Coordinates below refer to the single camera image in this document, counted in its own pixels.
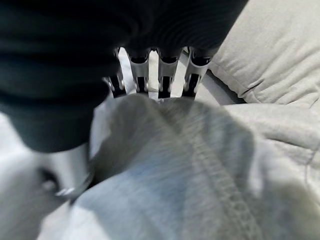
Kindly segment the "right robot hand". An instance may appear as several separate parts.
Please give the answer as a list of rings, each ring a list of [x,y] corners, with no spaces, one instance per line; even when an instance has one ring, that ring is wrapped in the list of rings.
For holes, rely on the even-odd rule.
[[[0,110],[24,144],[49,155],[61,197],[92,181],[87,144],[95,108],[126,94],[118,57],[127,52],[136,92],[146,95],[156,51],[158,97],[168,98],[189,48],[183,97],[194,98],[244,0],[3,0]]]

